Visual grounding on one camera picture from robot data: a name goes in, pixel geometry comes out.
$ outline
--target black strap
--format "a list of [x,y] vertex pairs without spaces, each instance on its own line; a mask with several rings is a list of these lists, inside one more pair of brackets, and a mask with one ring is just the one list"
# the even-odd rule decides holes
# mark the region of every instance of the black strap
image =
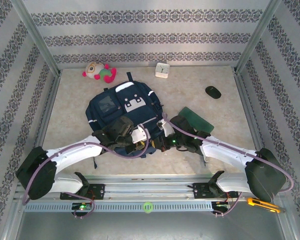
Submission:
[[134,80],[132,78],[131,72],[128,71],[126,74],[128,75],[129,82],[133,82]]
[[180,149],[181,147],[176,147],[175,149],[179,152],[188,152],[188,149]]

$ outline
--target black mounting plate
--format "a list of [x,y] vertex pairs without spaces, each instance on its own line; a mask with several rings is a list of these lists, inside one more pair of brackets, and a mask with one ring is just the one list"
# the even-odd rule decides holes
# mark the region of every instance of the black mounting plate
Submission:
[[[210,191],[210,184],[208,182],[195,182],[192,184],[194,199],[215,199],[215,198],[228,198],[227,193],[223,192],[220,195],[215,195]],[[228,192],[231,198],[239,196],[237,191]]]
[[[104,184],[90,184],[87,194],[83,197],[86,197],[88,199],[93,199],[93,200],[103,200],[104,196],[105,196]],[[83,200],[82,198],[71,196],[63,192],[60,194],[60,199],[61,200],[82,200],[83,202],[86,201]]]

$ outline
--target black mouse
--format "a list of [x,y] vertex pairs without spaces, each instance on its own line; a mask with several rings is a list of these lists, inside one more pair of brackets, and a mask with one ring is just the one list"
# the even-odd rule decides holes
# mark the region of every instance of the black mouse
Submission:
[[221,92],[216,89],[216,87],[214,86],[208,86],[205,89],[206,94],[208,94],[210,97],[214,98],[214,99],[219,99],[221,97]]

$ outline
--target green ring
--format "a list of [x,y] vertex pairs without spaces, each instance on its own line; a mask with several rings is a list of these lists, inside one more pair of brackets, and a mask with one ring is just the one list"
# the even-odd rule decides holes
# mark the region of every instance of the green ring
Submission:
[[146,201],[146,202],[143,204],[143,211],[144,211],[146,214],[151,213],[153,210],[154,210],[154,205],[153,205],[152,202]]

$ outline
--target backpack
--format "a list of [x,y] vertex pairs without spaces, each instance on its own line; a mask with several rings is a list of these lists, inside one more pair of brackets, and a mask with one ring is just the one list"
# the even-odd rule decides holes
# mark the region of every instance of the backpack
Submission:
[[[127,72],[129,81],[120,83],[96,95],[89,103],[85,114],[93,131],[101,130],[121,116],[133,121],[134,127],[139,124],[148,129],[151,138],[159,136],[162,131],[157,122],[162,119],[162,105],[156,93],[143,82],[134,81],[131,73]],[[127,156],[123,147],[115,148],[121,155]],[[147,153],[154,153],[151,145]],[[129,156],[135,156],[140,151],[134,151]]]

